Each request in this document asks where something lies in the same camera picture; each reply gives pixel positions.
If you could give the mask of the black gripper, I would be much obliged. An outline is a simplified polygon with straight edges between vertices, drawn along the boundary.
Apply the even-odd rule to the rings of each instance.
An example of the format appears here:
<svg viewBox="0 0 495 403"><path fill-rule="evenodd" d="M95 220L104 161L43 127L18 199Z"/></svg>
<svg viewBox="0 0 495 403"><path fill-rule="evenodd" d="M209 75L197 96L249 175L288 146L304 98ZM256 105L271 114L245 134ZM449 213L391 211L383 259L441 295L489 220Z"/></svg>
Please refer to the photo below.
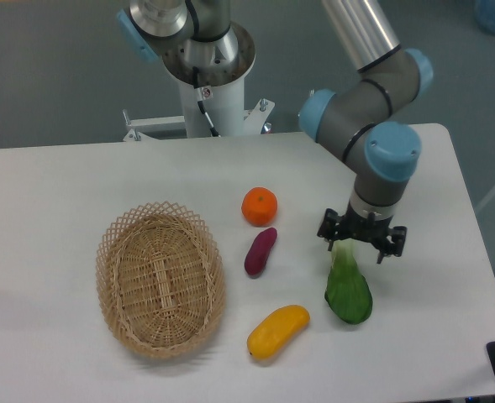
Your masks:
<svg viewBox="0 0 495 403"><path fill-rule="evenodd" d="M360 216L353 209L348 209L345 215L327 208L317 231L317 236L328 244L328 251L337 241L348 238L372 243L378 251L377 263L380 264L386 257L401 257L407 238L408 228L396 226L390 228L392 217L376 220L373 213L367 217Z"/></svg>

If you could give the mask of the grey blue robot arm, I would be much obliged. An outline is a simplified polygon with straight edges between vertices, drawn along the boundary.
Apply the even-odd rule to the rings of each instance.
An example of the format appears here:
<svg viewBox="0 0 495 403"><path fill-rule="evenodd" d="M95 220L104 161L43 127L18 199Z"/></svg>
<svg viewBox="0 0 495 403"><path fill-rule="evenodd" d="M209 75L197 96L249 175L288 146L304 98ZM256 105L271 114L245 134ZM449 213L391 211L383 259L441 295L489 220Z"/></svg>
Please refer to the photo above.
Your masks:
<svg viewBox="0 0 495 403"><path fill-rule="evenodd" d="M391 221L421 142L392 115L429 87L432 65L422 52L402 48L378 2L326 1L324 10L360 81L342 95L316 91L298 115L300 129L355 173L345 213L327 210L318 235L369 243L380 258L399 256L407 230ZM255 46L232 21L229 2L132 1L116 19L136 53L161 60L178 83L189 137L261 131L244 110Z"/></svg>

